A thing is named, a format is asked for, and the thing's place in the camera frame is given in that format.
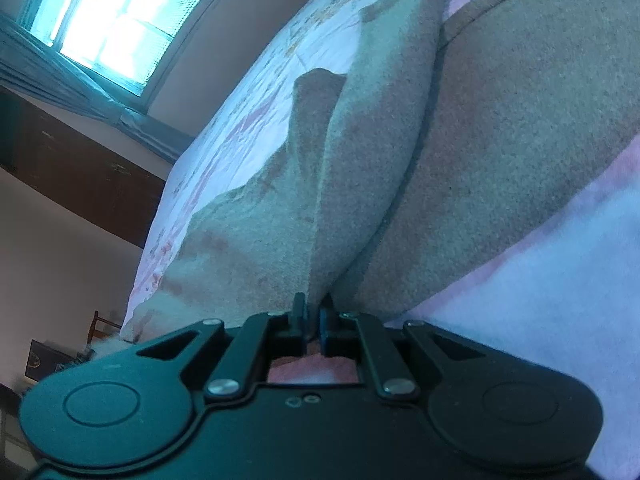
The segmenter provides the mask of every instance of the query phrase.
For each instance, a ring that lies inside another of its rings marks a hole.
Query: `window frame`
[[[33,22],[36,18],[38,10],[42,4],[43,0],[27,0],[24,7],[22,8],[22,12],[18,17],[18,24],[25,28],[26,30],[31,30],[33,26]],[[64,38],[66,37],[66,31],[71,22],[71,19],[76,13],[76,9],[82,0],[71,0],[68,9],[66,10],[65,16],[60,25],[60,29],[56,35],[56,39],[54,40],[52,48],[55,49],[56,52],[60,54],[60,49],[62,48],[62,43]],[[165,78],[168,76],[171,67],[174,65],[175,57],[180,53],[185,41],[190,35],[192,29],[194,28],[197,21],[200,19],[200,16],[206,9],[208,0],[200,0],[199,3],[193,8],[191,13],[188,15],[187,19],[184,21],[177,34],[174,36],[173,40],[167,47],[167,50],[162,55],[156,69],[152,73],[148,82],[146,83],[142,94],[140,96],[130,92],[123,86],[113,82],[112,80],[102,76],[98,72],[85,67],[81,63],[78,63],[67,57],[72,63],[74,63],[80,70],[82,70],[85,74],[87,74],[91,79],[93,79],[101,88],[104,89],[107,93],[109,93],[113,98],[117,99],[124,105],[133,110],[136,110],[142,114],[148,113],[149,107],[153,101],[153,99],[158,94],[162,83]]]

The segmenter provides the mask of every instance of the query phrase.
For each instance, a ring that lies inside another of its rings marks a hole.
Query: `curtain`
[[[120,130],[175,162],[193,137],[138,113],[111,97],[62,54],[0,12],[0,84]]]

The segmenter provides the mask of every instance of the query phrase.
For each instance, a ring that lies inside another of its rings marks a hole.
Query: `blue curtain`
[[[127,108],[62,54],[0,12],[0,84],[117,128],[175,162],[193,137]]]

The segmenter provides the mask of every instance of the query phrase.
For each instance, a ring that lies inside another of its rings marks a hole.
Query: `gray garment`
[[[289,308],[296,292],[319,303],[374,234],[402,181],[445,3],[380,0],[363,10],[349,75],[317,69],[296,81],[287,142],[245,186],[193,216],[124,339],[148,340],[211,316],[238,325]]]
[[[107,123],[175,162],[193,138],[116,101],[71,60],[0,12],[0,85]]]
[[[413,160],[332,288],[338,307],[413,308],[545,222],[638,132],[640,0],[474,0],[441,42]]]

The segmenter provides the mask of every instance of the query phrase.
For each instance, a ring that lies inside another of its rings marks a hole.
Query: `metal screw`
[[[240,390],[240,384],[233,379],[215,379],[207,385],[207,391],[216,397],[233,397]]]
[[[304,400],[307,404],[317,404],[322,399],[320,398],[319,395],[308,394],[308,395],[305,395],[304,397],[302,397],[302,400]]]
[[[284,403],[290,408],[299,408],[302,406],[302,399],[300,397],[289,397]]]
[[[383,390],[394,397],[410,395],[415,391],[415,383],[409,379],[389,379],[382,386]]]

